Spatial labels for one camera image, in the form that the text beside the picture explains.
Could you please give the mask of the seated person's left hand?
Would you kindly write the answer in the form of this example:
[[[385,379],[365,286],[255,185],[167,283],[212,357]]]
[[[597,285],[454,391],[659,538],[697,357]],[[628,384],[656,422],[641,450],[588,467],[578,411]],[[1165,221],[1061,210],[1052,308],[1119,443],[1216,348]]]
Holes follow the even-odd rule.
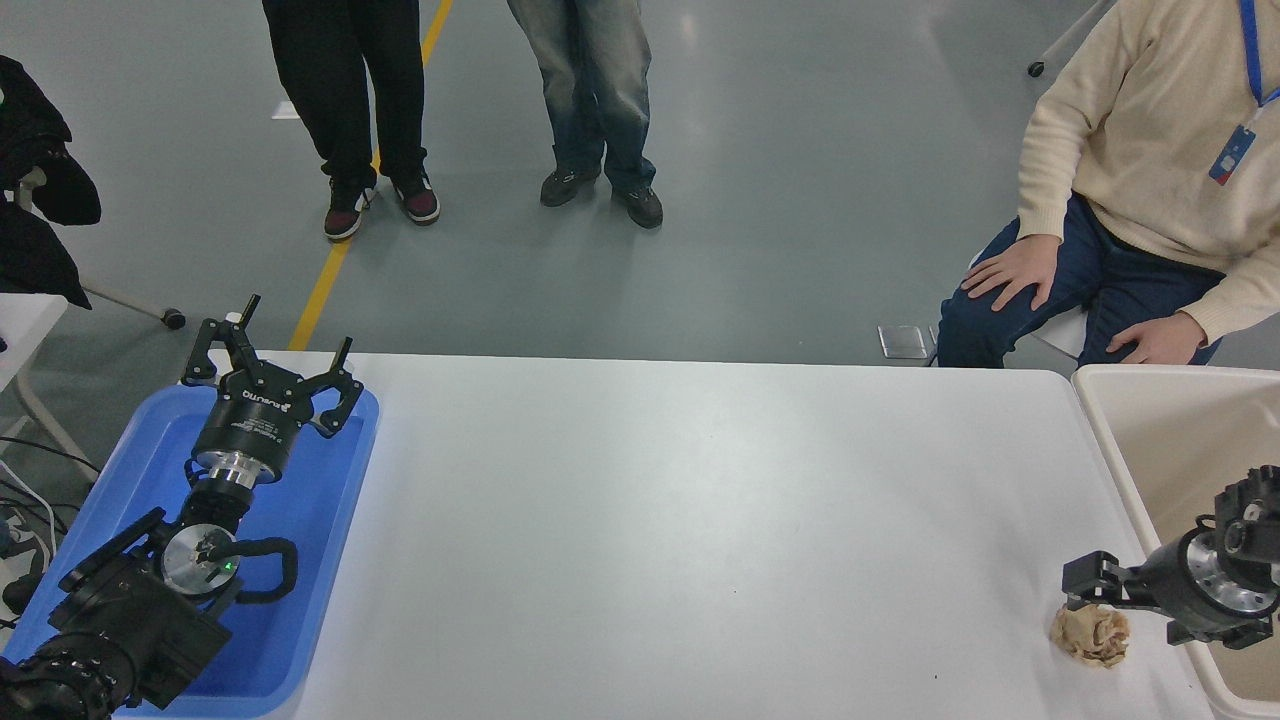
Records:
[[[1125,356],[1124,364],[1188,365],[1210,346],[1201,324],[1187,313],[1140,322],[1116,333],[1106,351]]]

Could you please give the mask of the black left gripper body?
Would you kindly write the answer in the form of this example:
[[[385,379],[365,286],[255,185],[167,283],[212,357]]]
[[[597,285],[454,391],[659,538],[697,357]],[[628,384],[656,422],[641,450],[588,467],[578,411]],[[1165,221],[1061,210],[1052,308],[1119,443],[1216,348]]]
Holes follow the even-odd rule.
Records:
[[[233,454],[259,462],[261,473],[283,473],[301,432],[314,416],[303,377],[270,363],[225,374],[218,398],[192,448],[192,459],[212,468]]]

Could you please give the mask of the seated person's right hand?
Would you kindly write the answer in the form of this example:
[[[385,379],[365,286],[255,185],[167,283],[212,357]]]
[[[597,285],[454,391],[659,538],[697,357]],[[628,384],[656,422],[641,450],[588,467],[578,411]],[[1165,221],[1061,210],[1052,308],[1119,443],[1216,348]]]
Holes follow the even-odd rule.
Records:
[[[992,313],[1009,306],[1024,290],[1032,290],[1029,309],[1037,311],[1050,301],[1064,238],[1056,234],[1027,234],[1009,249],[978,261],[964,277],[960,291],[969,299],[996,292]]]

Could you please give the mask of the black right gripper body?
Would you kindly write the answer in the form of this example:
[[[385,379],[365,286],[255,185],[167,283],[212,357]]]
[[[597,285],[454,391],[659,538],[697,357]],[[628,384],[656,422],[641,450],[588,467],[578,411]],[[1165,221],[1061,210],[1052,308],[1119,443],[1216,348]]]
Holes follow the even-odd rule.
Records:
[[[1170,543],[1138,568],[1156,612],[1189,629],[1217,629],[1277,611],[1270,565],[1234,559],[1215,543]]]

